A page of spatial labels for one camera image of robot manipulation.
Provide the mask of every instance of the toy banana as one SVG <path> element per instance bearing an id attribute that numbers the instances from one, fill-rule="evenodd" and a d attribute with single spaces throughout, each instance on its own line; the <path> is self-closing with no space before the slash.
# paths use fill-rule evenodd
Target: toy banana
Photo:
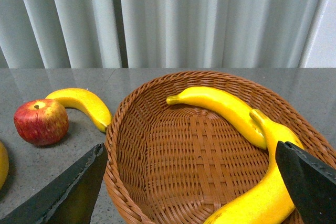
<path id="1" fill-rule="evenodd" d="M 251 107 L 240 98 L 211 87 L 190 87 L 178 95 L 166 99 L 169 105 L 184 103 L 212 110 L 233 125 L 253 145 L 266 149 L 266 141 L 260 127 L 249 113 Z"/>
<path id="2" fill-rule="evenodd" d="M 3 143 L 0 142 L 0 189 L 2 188 L 2 185 L 6 180 L 8 170 L 9 170 L 8 153 Z"/>
<path id="3" fill-rule="evenodd" d="M 85 113 L 95 126 L 106 132 L 112 121 L 112 114 L 104 102 L 94 93 L 80 88 L 66 88 L 54 91 L 46 99 L 56 99 L 66 108 L 74 108 Z"/>
<path id="4" fill-rule="evenodd" d="M 251 110 L 250 116 L 262 129 L 267 142 L 267 172 L 254 188 L 215 211 L 206 224 L 280 224 L 295 208 L 276 164 L 275 152 L 278 141 L 303 146 L 292 130 L 273 122 L 260 110 Z"/>

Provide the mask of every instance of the granite surface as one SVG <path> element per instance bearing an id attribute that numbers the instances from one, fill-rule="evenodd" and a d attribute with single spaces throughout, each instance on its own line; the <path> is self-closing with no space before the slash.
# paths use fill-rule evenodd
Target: granite surface
<path id="1" fill-rule="evenodd" d="M 94 145 L 105 141 L 82 112 L 67 109 L 66 137 L 34 147 L 16 132 L 13 115 L 23 103 L 66 87 L 88 89 L 115 113 L 134 89 L 153 78 L 185 69 L 0 69 L 0 140 L 10 171 L 0 190 L 0 219 L 41 190 Z M 278 93 L 336 148 L 336 69 L 213 69 L 244 77 Z M 102 183 L 91 223 L 125 223 Z"/>

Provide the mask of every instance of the white curtain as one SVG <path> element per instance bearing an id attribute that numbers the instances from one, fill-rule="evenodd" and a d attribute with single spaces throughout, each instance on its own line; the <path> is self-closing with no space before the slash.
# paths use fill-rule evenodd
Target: white curtain
<path id="1" fill-rule="evenodd" d="M 332 3 L 0 0 L 0 67 L 317 66 L 325 46 L 312 38 Z"/>

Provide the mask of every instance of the apple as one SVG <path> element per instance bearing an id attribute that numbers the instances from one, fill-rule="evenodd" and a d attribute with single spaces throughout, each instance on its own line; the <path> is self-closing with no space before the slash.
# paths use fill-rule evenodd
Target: apple
<path id="1" fill-rule="evenodd" d="M 14 124 L 20 137 L 37 146 L 57 143 L 69 129 L 66 109 L 54 99 L 21 105 L 14 114 Z"/>

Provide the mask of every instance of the brown woven basket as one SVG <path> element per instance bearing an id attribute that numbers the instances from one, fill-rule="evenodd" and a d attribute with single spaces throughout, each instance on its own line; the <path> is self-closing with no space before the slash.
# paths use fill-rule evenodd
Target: brown woven basket
<path id="1" fill-rule="evenodd" d="M 268 154 L 216 113 L 166 104 L 190 86 L 228 91 L 291 128 L 312 155 L 336 168 L 336 153 L 282 97 L 252 81 L 212 71 L 156 78 L 127 96 L 108 127 L 107 189 L 127 223 L 203 223 L 264 176 Z M 283 223 L 302 223 L 295 210 Z"/>

